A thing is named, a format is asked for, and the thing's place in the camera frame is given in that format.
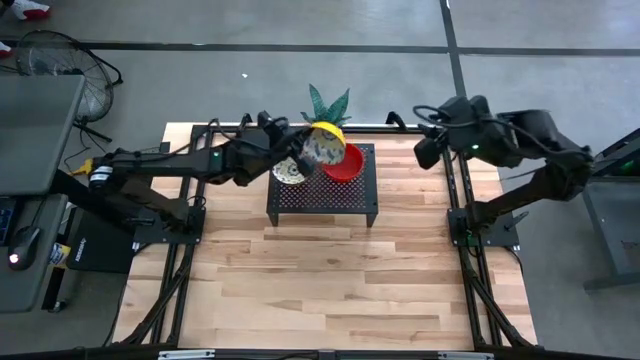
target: metal mesh platform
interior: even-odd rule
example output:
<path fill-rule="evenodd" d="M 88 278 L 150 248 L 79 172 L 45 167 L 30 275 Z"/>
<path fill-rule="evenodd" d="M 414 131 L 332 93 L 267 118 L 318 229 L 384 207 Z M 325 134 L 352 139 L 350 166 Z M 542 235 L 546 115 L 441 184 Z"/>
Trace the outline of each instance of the metal mesh platform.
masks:
<path fill-rule="evenodd" d="M 356 144 L 363 152 L 363 171 L 348 183 L 337 183 L 319 166 L 304 183 L 286 185 L 269 175 L 267 214 L 273 226 L 278 214 L 365 214 L 371 227 L 378 214 L 375 148 Z"/>

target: gray concrete floor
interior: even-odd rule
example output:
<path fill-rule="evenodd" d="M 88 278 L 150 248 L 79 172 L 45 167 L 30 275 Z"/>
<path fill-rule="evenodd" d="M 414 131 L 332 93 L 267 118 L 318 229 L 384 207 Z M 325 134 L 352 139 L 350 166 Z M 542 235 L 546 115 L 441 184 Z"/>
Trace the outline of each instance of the gray concrete floor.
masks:
<path fill-rule="evenodd" d="M 0 20 L 0 37 L 34 28 L 81 40 L 220 44 L 446 45 L 437 0 L 57 0 L 39 24 Z M 630 0 L 450 0 L 458 44 L 469 47 L 638 48 L 640 3 Z M 125 83 L 97 123 L 109 148 L 155 146 L 164 124 L 238 120 L 266 109 L 296 118 L 310 111 L 306 87 L 327 98 L 350 87 L 354 122 L 379 123 L 390 110 L 416 122 L 411 107 L 455 94 L 447 55 L 100 51 Z M 559 129 L 595 152 L 640 124 L 640 58 L 490 57 L 461 59 L 469 95 L 492 110 L 545 108 Z M 80 148 L 72 134 L 67 153 Z M 92 149 L 90 154 L 99 151 Z M 71 161 L 80 165 L 81 159 Z M 509 177 L 539 166 L 529 161 Z M 503 182 L 512 189 L 527 178 Z M 541 345 L 553 350 L 638 357 L 640 287 L 586 294 L 608 274 L 581 197 L 529 206 L 518 225 L 525 282 Z M 60 314 L 0 316 L 0 353 L 97 346 L 104 341 L 123 276 L 79 274 L 74 302 Z"/>

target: wooden table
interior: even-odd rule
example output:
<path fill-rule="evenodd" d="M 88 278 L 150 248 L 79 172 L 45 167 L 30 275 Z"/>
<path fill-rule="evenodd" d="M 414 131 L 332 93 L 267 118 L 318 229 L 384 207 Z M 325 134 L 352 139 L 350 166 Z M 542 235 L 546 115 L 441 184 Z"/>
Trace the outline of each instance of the wooden table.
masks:
<path fill-rule="evenodd" d="M 164 141 L 172 149 L 187 143 L 192 125 L 167 124 Z M 347 137 L 376 147 L 380 213 L 371 229 L 358 215 L 283 214 L 272 227 L 266 174 L 246 188 L 207 186 L 205 235 L 191 270 L 181 347 L 472 348 L 459 257 L 445 222 L 450 204 L 442 164 L 418 167 L 413 146 L 420 136 Z M 469 167 L 477 199 L 501 193 L 494 167 L 479 161 Z M 153 187 L 177 197 L 180 181 L 156 179 Z M 157 244 L 134 259 L 114 341 L 156 300 L 166 251 Z M 501 248 L 486 252 L 496 301 L 535 342 L 517 262 Z"/>

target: gray desk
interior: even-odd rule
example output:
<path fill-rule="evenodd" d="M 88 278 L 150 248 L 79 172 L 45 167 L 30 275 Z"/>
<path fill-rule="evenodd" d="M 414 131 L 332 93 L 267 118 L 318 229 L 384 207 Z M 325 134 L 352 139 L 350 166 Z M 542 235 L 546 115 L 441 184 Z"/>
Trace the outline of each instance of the gray desk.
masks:
<path fill-rule="evenodd" d="M 49 190 L 83 87 L 81 75 L 0 78 L 0 195 Z"/>
<path fill-rule="evenodd" d="M 0 313 L 30 311 L 35 305 L 49 264 L 51 248 L 58 238 L 58 229 L 66 204 L 65 195 L 46 196 L 40 216 L 35 223 L 35 226 L 41 229 L 36 259 L 28 269 L 23 271 L 9 269 L 8 248 L 0 248 Z M 16 229 L 31 224 L 39 205 L 38 199 L 25 203 Z"/>

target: electric fan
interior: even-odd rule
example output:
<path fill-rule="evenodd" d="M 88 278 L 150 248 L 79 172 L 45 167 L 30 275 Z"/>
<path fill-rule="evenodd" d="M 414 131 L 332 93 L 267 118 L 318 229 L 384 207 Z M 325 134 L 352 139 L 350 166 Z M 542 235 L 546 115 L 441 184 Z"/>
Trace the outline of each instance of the electric fan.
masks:
<path fill-rule="evenodd" d="M 115 82 L 104 65 L 117 73 Z M 16 68 L 20 75 L 84 75 L 76 117 L 76 124 L 82 127 L 107 115 L 113 105 L 113 87 L 122 83 L 122 74 L 113 65 L 72 37 L 48 30 L 31 31 L 20 39 Z"/>

